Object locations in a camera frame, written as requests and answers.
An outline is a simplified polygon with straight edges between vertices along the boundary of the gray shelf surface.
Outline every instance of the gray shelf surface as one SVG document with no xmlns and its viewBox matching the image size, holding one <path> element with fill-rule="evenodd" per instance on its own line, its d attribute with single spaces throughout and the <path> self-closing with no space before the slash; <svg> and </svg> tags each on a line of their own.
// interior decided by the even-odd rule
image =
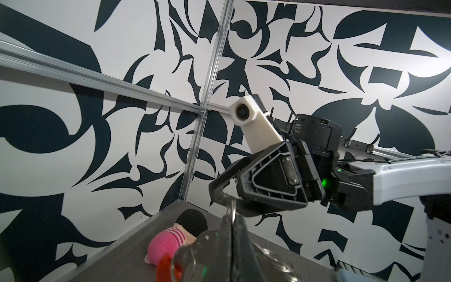
<svg viewBox="0 0 451 282">
<path fill-rule="evenodd" d="M 160 231 L 171 227 L 177 217 L 186 209 L 194 208 L 201 211 L 208 222 L 209 229 L 219 228 L 221 219 L 190 203 L 181 201 L 166 210 L 150 224 L 133 234 L 127 240 L 92 263 L 71 282 L 152 282 L 156 281 L 155 266 L 144 262 L 147 246 L 150 240 Z M 253 233 L 249 237 L 261 247 L 272 250 L 283 259 L 291 262 L 304 282 L 336 282 L 335 272 L 295 254 L 281 246 L 265 240 Z"/>
</svg>

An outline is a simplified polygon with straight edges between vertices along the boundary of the pink striped fabric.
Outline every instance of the pink striped fabric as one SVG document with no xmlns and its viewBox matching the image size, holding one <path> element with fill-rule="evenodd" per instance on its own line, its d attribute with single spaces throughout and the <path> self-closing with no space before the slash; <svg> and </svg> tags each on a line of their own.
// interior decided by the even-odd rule
<svg viewBox="0 0 451 282">
<path fill-rule="evenodd" d="M 166 229 L 167 232 L 171 233 L 175 239 L 177 240 L 177 244 L 180 247 L 183 242 L 185 241 L 185 234 L 183 234 L 183 232 L 178 229 L 177 227 L 170 227 Z"/>
</svg>

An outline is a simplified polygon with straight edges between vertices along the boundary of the black pom-pom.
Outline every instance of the black pom-pom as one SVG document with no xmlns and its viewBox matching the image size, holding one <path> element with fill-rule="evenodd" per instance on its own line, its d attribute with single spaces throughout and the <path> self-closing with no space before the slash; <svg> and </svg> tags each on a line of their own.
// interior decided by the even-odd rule
<svg viewBox="0 0 451 282">
<path fill-rule="evenodd" d="M 175 221 L 191 233 L 194 237 L 208 230 L 208 224 L 205 216 L 198 210 L 189 208 L 184 211 Z"/>
</svg>

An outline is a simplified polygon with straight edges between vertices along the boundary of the pink plush toy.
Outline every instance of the pink plush toy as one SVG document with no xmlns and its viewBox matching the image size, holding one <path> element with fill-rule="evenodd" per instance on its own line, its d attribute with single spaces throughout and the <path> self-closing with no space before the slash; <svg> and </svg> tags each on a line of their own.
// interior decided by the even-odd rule
<svg viewBox="0 0 451 282">
<path fill-rule="evenodd" d="M 198 210 L 187 209 L 177 218 L 173 227 L 161 231 L 150 241 L 144 261 L 158 265 L 164 254 L 173 258 L 180 246 L 192 244 L 207 229 L 204 215 Z"/>
</svg>

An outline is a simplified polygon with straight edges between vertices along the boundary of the green led light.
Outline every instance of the green led light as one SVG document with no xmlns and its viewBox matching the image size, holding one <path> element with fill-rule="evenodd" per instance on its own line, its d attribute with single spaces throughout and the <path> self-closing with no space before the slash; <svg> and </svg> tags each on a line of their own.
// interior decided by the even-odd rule
<svg viewBox="0 0 451 282">
<path fill-rule="evenodd" d="M 205 277 L 205 275 L 207 274 L 207 272 L 208 272 L 208 267 L 204 266 L 204 267 L 203 267 L 203 271 L 202 271 L 202 278 Z"/>
</svg>

